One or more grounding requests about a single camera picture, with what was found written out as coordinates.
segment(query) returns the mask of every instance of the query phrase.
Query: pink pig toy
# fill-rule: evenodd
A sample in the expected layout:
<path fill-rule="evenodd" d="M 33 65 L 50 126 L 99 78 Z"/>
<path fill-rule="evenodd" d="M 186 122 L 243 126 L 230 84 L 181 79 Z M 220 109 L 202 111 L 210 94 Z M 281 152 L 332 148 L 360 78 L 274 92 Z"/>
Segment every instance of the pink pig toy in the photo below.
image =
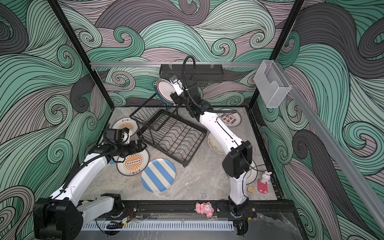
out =
<path fill-rule="evenodd" d="M 212 208 L 212 204 L 210 202 L 207 202 L 207 203 L 203 202 L 202 204 L 197 202 L 195 211 L 198 214 L 206 214 L 207 217 L 212 217 L 214 213 L 214 209 Z"/>

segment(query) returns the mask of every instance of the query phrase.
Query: plate with teal rim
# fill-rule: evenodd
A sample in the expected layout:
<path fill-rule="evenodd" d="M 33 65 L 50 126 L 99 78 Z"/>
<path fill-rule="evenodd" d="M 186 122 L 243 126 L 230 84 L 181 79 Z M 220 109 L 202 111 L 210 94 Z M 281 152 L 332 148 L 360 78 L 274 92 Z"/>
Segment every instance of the plate with teal rim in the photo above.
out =
<path fill-rule="evenodd" d="M 174 102 L 170 95 L 171 93 L 174 93 L 176 91 L 170 82 L 165 79 L 160 79 L 157 83 L 155 83 L 154 89 L 161 101 L 163 101 L 167 105 L 174 105 Z"/>

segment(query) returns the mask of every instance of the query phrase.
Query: plate with orange sunburst design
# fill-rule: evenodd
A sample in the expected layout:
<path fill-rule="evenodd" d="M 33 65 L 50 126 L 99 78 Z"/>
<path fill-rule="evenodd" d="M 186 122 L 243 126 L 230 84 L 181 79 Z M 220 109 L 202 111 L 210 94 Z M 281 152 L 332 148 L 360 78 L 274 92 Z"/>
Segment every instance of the plate with orange sunburst design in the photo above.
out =
<path fill-rule="evenodd" d="M 123 129 L 125 127 L 129 129 L 130 136 L 135 134 L 138 129 L 136 121 L 131 118 L 122 118 L 112 126 L 114 129 Z"/>
<path fill-rule="evenodd" d="M 149 163 L 149 154 L 147 150 L 139 153 L 129 155 L 125 158 L 124 162 L 118 162 L 116 167 L 118 171 L 124 176 L 133 176 L 142 172 Z"/>

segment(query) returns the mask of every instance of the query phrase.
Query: metal frame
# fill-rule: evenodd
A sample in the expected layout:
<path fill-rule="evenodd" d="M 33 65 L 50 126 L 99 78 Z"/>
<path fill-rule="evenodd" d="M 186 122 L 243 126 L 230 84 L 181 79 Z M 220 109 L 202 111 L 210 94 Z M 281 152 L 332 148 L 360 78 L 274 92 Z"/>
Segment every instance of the metal frame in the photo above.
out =
<path fill-rule="evenodd" d="M 373 190 L 371 185 L 363 174 L 357 169 L 352 159 L 341 147 L 334 135 L 329 131 L 321 118 L 314 112 L 307 100 L 296 86 L 292 86 L 290 91 L 292 98 L 296 101 L 302 113 L 308 119 L 308 122 L 315 129 L 317 136 L 323 142 L 329 155 L 336 161 L 347 177 L 352 187 L 355 189 L 367 209 L 384 232 L 384 203 L 378 194 Z"/>
<path fill-rule="evenodd" d="M 99 61 L 90 62 L 92 68 L 159 68 L 162 64 L 169 64 L 172 68 L 173 64 L 183 64 L 183 62 L 143 62 L 143 61 Z M 222 65 L 223 68 L 258 68 L 261 62 L 196 62 L 196 64 Z"/>
<path fill-rule="evenodd" d="M 279 53 L 289 35 L 289 33 L 292 30 L 292 27 L 296 21 L 297 16 L 299 15 L 299 12 L 301 10 L 301 7 L 303 6 L 304 0 L 296 0 L 295 3 L 292 6 L 291 12 L 288 15 L 287 20 L 285 20 L 284 27 L 281 31 L 281 34 L 279 38 L 277 39 L 276 45 L 273 48 L 273 51 L 271 53 L 271 56 L 269 57 L 269 60 L 276 60 L 277 57 L 279 56 Z M 259 96 L 259 92 L 254 92 L 251 101 L 249 102 L 248 107 L 252 107 L 255 102 L 257 97 Z"/>
<path fill-rule="evenodd" d="M 160 214 L 195 214 L 195 205 L 196 202 L 210 202 L 212 204 L 214 211 L 214 216 L 221 219 L 228 219 L 233 221 L 235 224 L 239 219 L 233 218 L 228 210 L 229 202 L 227 200 L 122 200 L 126 209 L 129 209 L 133 215 L 132 218 L 138 220 L 145 220 L 151 216 L 158 216 Z M 247 203 L 247 209 L 255 209 L 254 213 L 261 213 L 266 216 L 269 213 L 282 213 L 282 212 L 291 212 L 297 224 L 297 228 L 303 238 L 307 240 L 307 235 L 305 233 L 305 228 L 301 222 L 299 214 L 296 210 L 295 204 L 291 200 L 250 200 Z M 254 217 L 251 211 L 246 211 L 244 217 Z M 106 221 L 109 220 L 121 220 L 121 218 L 111 218 L 108 214 L 101 215 L 99 218 L 105 218 Z"/>
<path fill-rule="evenodd" d="M 252 109 L 246 108 L 246 111 L 247 111 L 247 115 L 248 115 L 249 121 L 251 122 L 253 133 L 255 134 L 256 141 L 257 141 L 257 144 L 258 144 L 259 149 L 260 149 L 260 153 L 262 154 L 262 157 L 263 157 L 263 160 L 264 160 L 264 163 L 265 163 L 265 167 L 267 168 L 267 170 L 269 172 L 272 172 L 271 183 L 272 183 L 272 186 L 273 186 L 273 190 L 275 191 L 276 198 L 277 198 L 277 200 L 282 200 L 282 199 L 284 199 L 284 193 L 283 193 L 283 190 L 282 190 L 282 188 L 280 186 L 280 183 L 278 181 L 275 169 L 273 168 L 272 161 L 269 158 L 268 150 L 266 149 L 266 147 L 264 145 L 264 141 L 263 141 L 263 139 L 261 137 L 259 128 L 256 125 L 256 121 L 254 119 L 254 116 L 253 116 L 253 113 L 252 113 Z"/>
<path fill-rule="evenodd" d="M 84 51 L 83 47 L 80 44 L 80 41 L 76 37 L 76 34 L 74 33 L 68 19 L 66 18 L 63 10 L 61 9 L 59 3 L 57 0 L 47 0 L 49 5 L 51 6 L 52 11 L 56 15 L 57 19 L 59 20 L 61 26 L 63 27 L 64 31 L 67 33 L 68 38 L 71 40 L 71 43 L 73 44 L 76 52 L 80 56 L 81 60 L 83 61 L 84 65 L 86 66 L 89 74 L 91 75 L 93 81 L 96 83 L 97 87 L 101 91 L 101 94 L 104 96 L 105 100 L 107 101 L 109 107 L 114 109 L 114 104 L 112 102 L 111 97 L 109 96 L 107 90 L 105 89 L 100 76 L 98 73 L 91 68 L 91 65 L 89 64 L 91 61 L 88 58 L 88 55 Z"/>
<path fill-rule="evenodd" d="M 110 61 L 110 62 L 91 62 L 87 56 L 87 54 L 85 53 L 84 49 L 82 48 L 78 38 L 76 37 L 71 25 L 69 24 L 68 20 L 66 19 L 59 3 L 57 0 L 47 0 L 49 5 L 51 6 L 53 12 L 55 13 L 56 17 L 58 18 L 58 20 L 60 21 L 62 27 L 64 28 L 65 32 L 67 33 L 69 39 L 71 40 L 71 42 L 73 43 L 76 51 L 78 52 L 80 58 L 82 59 L 82 61 L 84 62 L 85 66 L 87 67 L 90 75 L 92 76 L 93 80 L 95 81 L 96 85 L 99 87 L 101 93 L 103 94 L 104 98 L 106 99 L 108 105 L 110 106 L 110 108 L 112 109 L 111 111 L 111 114 L 115 108 L 113 102 L 112 102 L 112 99 L 110 98 L 109 94 L 107 93 L 105 87 L 103 86 L 103 83 L 100 79 L 100 76 L 98 75 L 97 71 L 95 71 L 95 68 L 99 68 L 99 67 L 142 67 L 142 68 L 153 68 L 153 67 L 160 67 L 161 64 L 169 64 L 170 66 L 172 66 L 172 64 L 182 64 L 182 62 L 134 62 L 134 61 L 130 61 L 130 62 L 121 62 L 121 61 Z M 279 39 L 277 41 L 277 44 L 270 56 L 270 60 L 275 60 L 277 59 L 277 56 L 283 46 L 283 44 L 285 43 L 285 40 L 286 38 L 288 37 L 289 35 L 289 32 L 291 31 L 291 28 L 296 20 L 296 17 L 301 9 L 301 6 L 303 4 L 304 0 L 296 0 L 295 3 L 294 3 L 294 6 L 286 20 L 286 23 L 283 27 L 283 31 L 281 33 L 281 35 L 279 36 Z M 250 62 L 197 62 L 197 64 L 210 64 L 211 66 L 214 65 L 214 64 L 221 64 L 224 68 L 258 68 L 260 66 L 261 63 L 250 63 Z M 268 155 L 268 152 L 267 152 L 267 149 L 265 148 L 265 145 L 261 139 L 261 135 L 260 135 L 260 132 L 258 131 L 258 128 L 257 128 L 257 125 L 256 125 L 256 122 L 254 120 L 254 117 L 253 117 L 253 114 L 252 114 L 252 107 L 255 105 L 256 103 L 256 99 L 259 95 L 259 91 L 256 89 L 249 104 L 248 105 L 241 105 L 241 106 L 214 106 L 215 108 L 227 108 L 227 107 L 232 107 L 232 108 L 235 108 L 235 107 L 245 107 L 246 110 L 247 110 L 247 114 L 248 114 L 248 117 L 249 117 L 249 120 L 251 122 L 251 125 L 252 125 L 252 128 L 253 128 L 253 131 L 255 133 L 255 136 L 256 136 L 256 139 L 257 139 L 257 142 L 258 142 L 258 145 L 259 145 L 259 148 L 260 148 L 260 151 L 262 153 L 262 156 L 264 158 L 264 162 L 267 166 L 267 169 L 270 170 L 270 171 L 273 171 L 274 172 L 274 169 L 273 169 L 273 166 L 272 166 L 272 163 L 271 163 L 271 160 L 269 159 L 269 155 Z M 276 196 L 278 197 L 278 199 L 283 199 L 283 192 L 281 190 L 281 187 L 278 183 L 278 180 L 277 178 L 275 179 L 274 177 L 272 177 L 272 184 L 273 184 L 273 188 L 275 190 L 275 193 L 276 193 Z M 130 208 L 130 204 L 133 204 L 132 202 L 133 201 L 123 201 L 124 204 L 126 205 L 127 208 Z M 144 207 L 144 205 L 151 205 L 153 206 L 154 203 L 157 203 L 157 204 L 161 204 L 161 207 L 164 208 L 164 203 L 165 201 L 136 201 L 137 203 L 140 203 L 141 207 Z M 182 207 L 184 206 L 183 203 L 184 202 L 188 202 L 188 201 L 167 201 L 167 202 L 173 202 L 176 206 L 178 207 Z M 217 201 L 211 201 L 212 205 L 215 205 Z M 295 209 L 295 206 L 293 204 L 292 201 L 289 201 L 289 200 L 281 200 L 281 201 L 259 201 L 260 204 L 264 204 L 265 206 L 267 206 L 267 209 L 268 210 L 282 210 L 281 208 L 283 206 L 285 206 L 285 204 L 288 204 L 289 205 L 289 209 L 291 211 L 294 212 L 294 215 L 295 215 L 295 219 L 297 220 L 296 222 L 298 223 L 298 225 L 300 225 L 299 227 L 299 230 L 300 230 L 300 233 L 301 235 L 303 236 L 303 239 L 307 239 L 306 235 L 305 235 L 305 231 L 304 231 L 304 228 L 301 224 L 301 221 L 300 221 L 300 218 L 297 214 L 297 211 Z M 196 201 L 190 201 L 190 207 L 189 208 L 192 208 L 194 209 L 195 207 L 195 204 Z"/>
<path fill-rule="evenodd" d="M 115 108 L 130 108 L 130 107 L 133 107 L 133 108 L 138 108 L 140 107 L 141 105 L 129 105 L 129 106 L 115 106 Z M 150 105 L 151 108 L 160 108 L 162 107 L 163 105 Z M 181 106 L 169 106 L 169 108 L 177 108 L 177 107 L 181 107 L 181 108 L 185 108 L 186 106 L 185 105 L 181 105 Z M 247 108 L 248 105 L 214 105 L 213 106 L 214 108 Z"/>

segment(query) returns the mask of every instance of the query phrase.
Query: red wire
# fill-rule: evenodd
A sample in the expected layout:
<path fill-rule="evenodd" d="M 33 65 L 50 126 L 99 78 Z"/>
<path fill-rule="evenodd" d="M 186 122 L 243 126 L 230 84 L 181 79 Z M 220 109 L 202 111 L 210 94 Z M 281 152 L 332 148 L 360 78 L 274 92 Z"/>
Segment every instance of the red wire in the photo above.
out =
<path fill-rule="evenodd" d="M 131 215 L 131 219 L 132 219 L 133 213 L 131 212 L 131 210 L 129 210 L 129 209 L 126 209 L 126 210 L 129 211 L 129 214 Z"/>
<path fill-rule="evenodd" d="M 249 210 L 249 211 L 251 211 L 251 213 L 253 213 L 253 217 L 255 217 L 255 216 L 256 216 L 256 214 L 255 214 L 255 212 L 254 212 L 254 211 L 252 211 L 251 209 L 247 209 L 247 210 Z"/>

